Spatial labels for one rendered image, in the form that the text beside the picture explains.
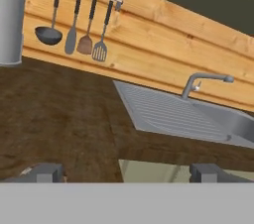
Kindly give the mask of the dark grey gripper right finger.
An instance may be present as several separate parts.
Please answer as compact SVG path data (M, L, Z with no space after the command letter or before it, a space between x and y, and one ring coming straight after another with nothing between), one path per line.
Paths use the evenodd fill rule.
M230 174L215 164L191 164L190 182L250 182L250 179Z

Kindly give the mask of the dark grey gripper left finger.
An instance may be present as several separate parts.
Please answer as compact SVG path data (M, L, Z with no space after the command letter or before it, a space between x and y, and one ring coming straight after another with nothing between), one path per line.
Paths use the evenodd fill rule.
M49 183L61 182L63 176L63 165L54 163L41 163L33 167L28 173L16 177L3 179L3 182L22 183Z

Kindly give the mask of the pale beige cabinet front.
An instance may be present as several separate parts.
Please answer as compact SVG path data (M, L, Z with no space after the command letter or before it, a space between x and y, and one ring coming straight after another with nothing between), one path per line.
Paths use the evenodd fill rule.
M120 169L125 182L190 182L190 166L156 164L120 160ZM254 182L254 171L223 169L227 173L250 179Z

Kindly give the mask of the grey steel sink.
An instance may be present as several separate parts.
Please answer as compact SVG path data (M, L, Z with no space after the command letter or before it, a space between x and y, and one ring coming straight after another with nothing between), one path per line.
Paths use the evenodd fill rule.
M243 111L113 83L137 130L254 149L254 117Z

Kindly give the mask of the grey sink tap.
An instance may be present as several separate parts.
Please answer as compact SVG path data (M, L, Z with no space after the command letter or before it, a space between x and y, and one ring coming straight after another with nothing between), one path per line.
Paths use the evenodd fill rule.
M191 91L199 91L200 90L201 82L199 82L197 85L193 84L198 78L199 79L202 79L202 78L218 79L218 80L222 80L224 82L229 82L229 83L234 82L234 77L232 75L196 72L189 77L187 84L186 84L186 86L183 90L183 93L182 93L182 99L188 99Z

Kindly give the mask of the grey slotted turner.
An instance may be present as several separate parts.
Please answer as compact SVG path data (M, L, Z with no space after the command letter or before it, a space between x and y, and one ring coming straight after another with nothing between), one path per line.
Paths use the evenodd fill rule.
M107 57L107 46L104 43L104 36L105 36L105 33L106 33L107 25L109 23L112 7L113 7L113 1L110 0L109 3L108 3L108 7L107 7L107 12L106 12L105 20L104 20L101 39L100 39L99 42L97 42L94 45L93 50L92 50L92 54L91 54L92 58L96 61L104 62L106 60L106 57Z

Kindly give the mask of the dark grey ladle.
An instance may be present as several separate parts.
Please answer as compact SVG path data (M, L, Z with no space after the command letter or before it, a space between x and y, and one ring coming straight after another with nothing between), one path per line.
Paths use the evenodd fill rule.
M61 31L57 30L55 28L56 23L56 17L57 17L57 11L59 8L59 2L60 0L54 1L54 12L53 12L53 18L52 18L52 25L50 27L37 27L35 29L35 34L40 42L42 42L45 45L54 46L58 44L63 37L63 34Z

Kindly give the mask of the grey cylindrical appliance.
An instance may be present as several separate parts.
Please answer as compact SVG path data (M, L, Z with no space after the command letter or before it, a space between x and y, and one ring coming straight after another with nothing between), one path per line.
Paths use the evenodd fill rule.
M22 63L26 0L0 0L0 66Z

